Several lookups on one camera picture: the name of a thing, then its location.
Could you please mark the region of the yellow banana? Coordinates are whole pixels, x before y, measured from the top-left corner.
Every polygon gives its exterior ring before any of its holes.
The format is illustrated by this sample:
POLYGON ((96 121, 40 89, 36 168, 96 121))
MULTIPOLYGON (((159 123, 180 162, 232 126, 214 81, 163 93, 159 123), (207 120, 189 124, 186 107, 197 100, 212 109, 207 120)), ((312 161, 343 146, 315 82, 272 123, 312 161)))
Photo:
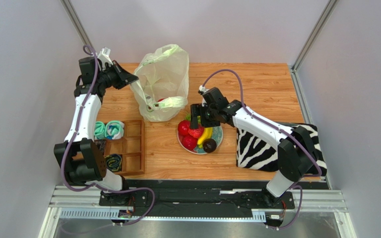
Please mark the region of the yellow banana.
POLYGON ((202 145, 205 140, 210 139, 212 136, 213 128, 212 127, 205 127, 204 132, 202 136, 198 139, 197 145, 199 148, 202 148, 202 145))

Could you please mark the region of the red strawberry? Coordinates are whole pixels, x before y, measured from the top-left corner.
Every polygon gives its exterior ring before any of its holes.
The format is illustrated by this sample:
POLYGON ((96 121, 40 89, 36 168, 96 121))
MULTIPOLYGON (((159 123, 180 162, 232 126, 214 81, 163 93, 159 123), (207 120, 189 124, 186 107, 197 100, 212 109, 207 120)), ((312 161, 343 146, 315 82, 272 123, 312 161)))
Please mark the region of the red strawberry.
POLYGON ((204 133, 204 127, 202 126, 199 126, 197 129, 189 129, 188 130, 188 133, 190 136, 196 138, 196 139, 199 139, 200 137, 202 137, 203 133, 204 133))

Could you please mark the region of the dark avocado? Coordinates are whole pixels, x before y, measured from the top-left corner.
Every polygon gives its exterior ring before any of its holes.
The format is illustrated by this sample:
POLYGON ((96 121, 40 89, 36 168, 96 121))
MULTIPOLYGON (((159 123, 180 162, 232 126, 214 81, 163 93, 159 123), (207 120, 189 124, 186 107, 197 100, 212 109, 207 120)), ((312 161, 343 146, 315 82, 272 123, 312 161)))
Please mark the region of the dark avocado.
POLYGON ((206 139, 202 144, 202 148, 206 153, 213 153, 217 149, 217 142, 212 138, 206 139))

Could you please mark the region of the pale green plastic bag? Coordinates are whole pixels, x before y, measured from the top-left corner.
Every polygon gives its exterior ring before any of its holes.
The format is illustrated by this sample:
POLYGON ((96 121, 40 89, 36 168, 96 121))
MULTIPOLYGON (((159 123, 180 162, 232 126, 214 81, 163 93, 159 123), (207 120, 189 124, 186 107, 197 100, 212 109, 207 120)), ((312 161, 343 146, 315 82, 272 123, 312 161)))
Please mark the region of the pale green plastic bag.
POLYGON ((144 120, 169 121, 186 107, 189 69, 189 54, 176 44, 145 55, 134 71, 139 80, 130 86, 144 120))

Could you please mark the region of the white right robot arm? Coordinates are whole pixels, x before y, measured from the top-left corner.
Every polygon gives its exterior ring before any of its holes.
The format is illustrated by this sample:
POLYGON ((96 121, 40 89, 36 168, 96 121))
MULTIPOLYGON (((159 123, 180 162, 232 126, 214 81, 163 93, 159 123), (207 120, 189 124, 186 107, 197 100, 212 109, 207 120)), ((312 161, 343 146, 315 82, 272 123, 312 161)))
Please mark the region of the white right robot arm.
POLYGON ((208 128, 228 124, 251 133, 276 150, 278 172, 266 185, 264 191, 268 196, 281 197, 313 166, 321 174, 313 140, 304 127, 273 122, 238 100, 229 102, 216 87, 206 89, 200 86, 198 92, 203 101, 190 107, 192 129, 199 125, 208 128))

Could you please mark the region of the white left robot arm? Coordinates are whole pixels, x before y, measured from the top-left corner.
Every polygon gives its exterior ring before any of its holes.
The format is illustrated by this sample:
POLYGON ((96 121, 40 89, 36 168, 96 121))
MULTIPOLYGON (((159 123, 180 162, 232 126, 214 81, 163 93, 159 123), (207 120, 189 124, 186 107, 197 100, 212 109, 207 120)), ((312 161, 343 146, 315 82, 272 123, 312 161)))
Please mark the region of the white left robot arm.
POLYGON ((105 192, 121 191, 125 188, 123 177, 107 169, 105 157, 95 144, 95 124, 106 89, 122 89, 138 77, 108 56, 80 59, 79 68, 72 124, 64 142, 54 146, 63 182, 73 191, 92 186, 105 192))

